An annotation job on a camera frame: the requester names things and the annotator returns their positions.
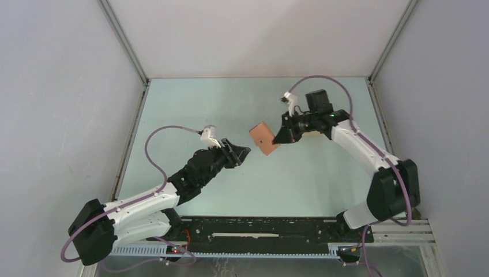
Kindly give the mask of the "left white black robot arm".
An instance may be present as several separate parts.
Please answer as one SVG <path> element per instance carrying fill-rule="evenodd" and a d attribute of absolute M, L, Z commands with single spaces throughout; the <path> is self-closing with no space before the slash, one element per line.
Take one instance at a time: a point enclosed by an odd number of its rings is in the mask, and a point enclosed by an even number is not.
<path fill-rule="evenodd" d="M 88 201 L 68 229 L 78 260 L 88 266 L 141 239 L 178 239 L 182 224 L 174 208 L 198 196 L 222 169 L 240 166 L 250 151 L 224 138 L 220 147 L 197 150 L 164 185 L 124 200 Z"/>

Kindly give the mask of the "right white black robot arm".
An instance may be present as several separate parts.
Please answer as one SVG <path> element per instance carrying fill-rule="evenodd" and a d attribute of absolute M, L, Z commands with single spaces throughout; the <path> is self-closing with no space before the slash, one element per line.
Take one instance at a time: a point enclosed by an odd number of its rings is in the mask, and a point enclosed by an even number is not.
<path fill-rule="evenodd" d="M 284 113 L 272 143 L 295 143 L 309 132 L 324 134 L 343 147 L 372 177 L 366 200 L 338 215 L 341 221 L 335 232 L 342 241 L 352 240 L 365 225 L 386 221 L 403 212 L 411 216 L 413 208 L 420 204 L 415 162 L 401 160 L 374 144 L 344 110 Z"/>

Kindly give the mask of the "orange leather card holder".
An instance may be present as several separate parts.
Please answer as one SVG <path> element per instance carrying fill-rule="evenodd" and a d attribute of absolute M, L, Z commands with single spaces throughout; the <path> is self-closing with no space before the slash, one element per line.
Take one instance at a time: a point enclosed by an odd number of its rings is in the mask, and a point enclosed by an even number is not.
<path fill-rule="evenodd" d="M 275 136 L 264 121 L 251 128 L 249 130 L 249 135 L 253 139 L 254 144 L 265 156 L 270 155 L 280 146 L 280 144 L 273 143 Z"/>

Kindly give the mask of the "beige oval tray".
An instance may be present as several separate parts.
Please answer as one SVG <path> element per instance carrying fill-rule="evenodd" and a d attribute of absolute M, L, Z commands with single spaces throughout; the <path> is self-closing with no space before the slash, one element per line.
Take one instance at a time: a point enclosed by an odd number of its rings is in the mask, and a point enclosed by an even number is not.
<path fill-rule="evenodd" d="M 303 136 L 321 136 L 322 133 L 318 131 L 311 131 L 311 132 L 305 132 L 303 133 Z"/>

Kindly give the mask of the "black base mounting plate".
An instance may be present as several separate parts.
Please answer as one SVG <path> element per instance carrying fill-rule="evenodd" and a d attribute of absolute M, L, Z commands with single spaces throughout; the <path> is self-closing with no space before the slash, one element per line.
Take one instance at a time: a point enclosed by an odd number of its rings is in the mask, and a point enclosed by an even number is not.
<path fill-rule="evenodd" d="M 349 229 L 331 217 L 184 216 L 163 235 L 188 242 L 189 251 L 225 253 L 329 253 L 328 247 L 373 242 L 369 229 Z"/>

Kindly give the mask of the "aluminium frame rail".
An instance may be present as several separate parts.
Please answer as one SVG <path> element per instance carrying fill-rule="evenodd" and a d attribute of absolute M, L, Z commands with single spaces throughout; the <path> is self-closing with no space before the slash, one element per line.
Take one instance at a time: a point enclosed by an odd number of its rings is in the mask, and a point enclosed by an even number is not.
<path fill-rule="evenodd" d="M 378 246 L 433 246 L 435 238 L 428 220 L 413 220 L 409 226 L 400 226 L 390 220 L 373 225 L 372 245 Z"/>

